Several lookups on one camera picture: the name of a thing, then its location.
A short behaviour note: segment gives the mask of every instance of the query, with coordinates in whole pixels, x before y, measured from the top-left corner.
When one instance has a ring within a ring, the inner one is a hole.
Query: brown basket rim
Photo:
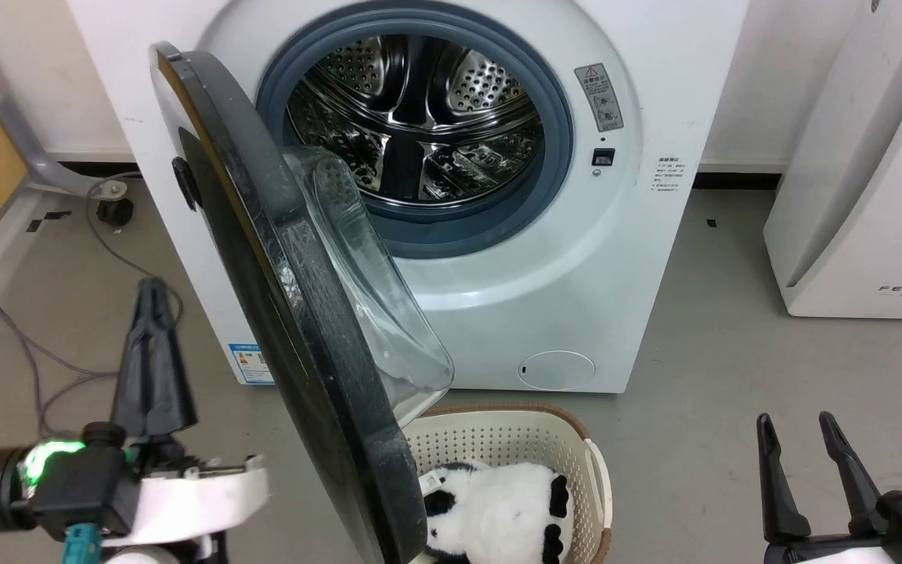
[[[563,410],[561,407],[551,406],[548,403],[537,403],[537,401],[498,401],[498,403],[465,403],[461,404],[461,406],[431,407],[430,410],[426,410],[420,417],[433,418],[437,417],[437,415],[473,414],[477,413],[477,411],[539,411],[542,414],[555,415],[556,418],[566,421],[566,424],[572,426],[580,439],[587,440],[590,438],[586,426],[583,426],[569,411]],[[611,548],[612,529],[608,527],[601,531],[601,543],[597,546],[597,553],[594,554],[594,557],[587,564],[604,564],[604,558],[608,556],[608,550],[611,550]]]
[[[498,401],[498,403],[465,403],[461,404],[461,406],[431,407],[429,410],[424,411],[420,417],[432,418],[436,417],[436,415],[472,414],[476,413],[476,411],[540,411],[542,414],[555,415],[562,421],[566,421],[566,424],[572,426],[580,439],[587,440],[590,438],[590,434],[586,431],[586,426],[583,426],[575,415],[570,414],[569,411],[563,410],[561,407],[551,406],[548,403],[537,403],[537,401]]]

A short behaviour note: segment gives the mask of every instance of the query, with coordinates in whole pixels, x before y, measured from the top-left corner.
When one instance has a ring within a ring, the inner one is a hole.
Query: white appliance
[[[902,318],[902,1],[856,15],[763,234],[788,313]]]
[[[626,389],[748,7],[69,3],[239,381],[269,372],[173,175],[155,42],[214,54],[277,143],[351,165],[459,388],[579,392]]]

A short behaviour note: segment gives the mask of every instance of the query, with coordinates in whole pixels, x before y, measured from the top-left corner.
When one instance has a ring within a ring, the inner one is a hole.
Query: cable
[[[101,186],[104,183],[108,183],[110,181],[114,181],[115,179],[128,179],[128,178],[141,178],[140,172],[121,172],[118,175],[110,175],[103,179],[98,179],[96,183],[93,183],[92,186],[89,187],[89,190],[86,192],[86,201],[85,201],[85,222],[86,225],[89,225],[89,232],[92,233],[96,240],[103,246],[103,249],[106,250],[107,253],[110,253],[112,257],[115,257],[118,261],[121,261],[128,267],[135,269],[135,271],[139,272],[143,276],[153,277],[154,274],[148,272],[146,269],[140,267],[139,265],[133,263],[122,256],[121,253],[118,253],[112,248],[106,240],[103,239],[103,235],[99,234],[99,231],[96,229],[96,225],[92,222],[92,198],[99,192]],[[183,299],[179,296],[179,293],[172,289],[171,286],[166,286],[168,289],[169,295],[172,296],[172,299],[176,302],[176,314],[173,316],[175,319],[175,324],[179,325],[180,319],[183,317]],[[47,422],[47,411],[50,410],[50,407],[53,406],[55,401],[60,400],[64,394],[71,392],[72,389],[78,388],[80,385],[86,385],[86,383],[93,381],[102,381],[103,379],[115,378],[118,374],[116,371],[91,371],[88,368],[78,367],[75,364],[57,356],[50,350],[47,350],[40,343],[36,342],[29,335],[23,332],[22,329],[16,324],[12,317],[9,316],[8,313],[2,306],[0,305],[0,319],[9,327],[10,331],[16,336],[16,340],[19,342],[20,348],[23,350],[23,356],[26,357],[27,363],[30,365],[30,372],[33,375],[33,403],[34,409],[36,411],[37,418],[37,436],[40,439],[49,439],[53,436],[60,436],[60,438],[75,438],[78,436],[78,433],[72,431],[58,431],[58,429],[54,429]],[[67,383],[63,388],[57,390],[48,397],[47,400],[43,399],[43,390],[41,389],[41,375],[40,370],[37,368],[37,361],[33,357],[33,353],[30,350],[31,347],[43,353],[44,356],[50,358],[50,360],[54,360],[58,364],[61,364],[62,367],[68,368],[69,371],[77,372],[81,374],[79,378],[76,378],[75,381]]]

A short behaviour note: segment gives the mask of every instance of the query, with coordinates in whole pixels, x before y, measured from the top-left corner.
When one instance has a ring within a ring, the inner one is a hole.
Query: beige plastic basket
[[[601,451],[565,410],[539,403],[491,403],[427,411],[404,429],[420,474],[451,461],[531,461],[566,475],[573,542],[566,564],[601,564],[612,543],[612,483]],[[414,564],[430,562],[421,556]]]

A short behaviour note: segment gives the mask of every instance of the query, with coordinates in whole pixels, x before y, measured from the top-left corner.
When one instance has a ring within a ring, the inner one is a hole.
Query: gray floor
[[[754,421],[761,411],[774,417],[792,488],[814,530],[841,532],[847,522],[817,428],[820,410],[837,415],[880,488],[902,488],[902,321],[788,317],[763,252],[770,200],[770,193],[692,194],[626,394],[538,396],[580,417],[608,459],[615,489],[609,562],[758,562]],[[233,532],[233,557],[357,561],[275,390],[233,381],[157,213],[142,190],[135,202],[135,221],[108,238],[186,299],[180,340],[201,417],[183,433],[187,446],[201,457],[262,452],[273,468],[272,502]],[[104,254],[78,215],[44,222],[31,236],[38,240],[0,303],[68,360],[115,367],[135,272]],[[48,388],[71,379],[38,360]],[[455,392],[447,401],[518,396]],[[109,406],[110,385],[90,385],[64,401],[53,421],[78,428],[106,417]],[[0,322],[0,445],[34,436],[30,375]],[[2,563],[58,560],[60,546],[42,533],[0,536]]]

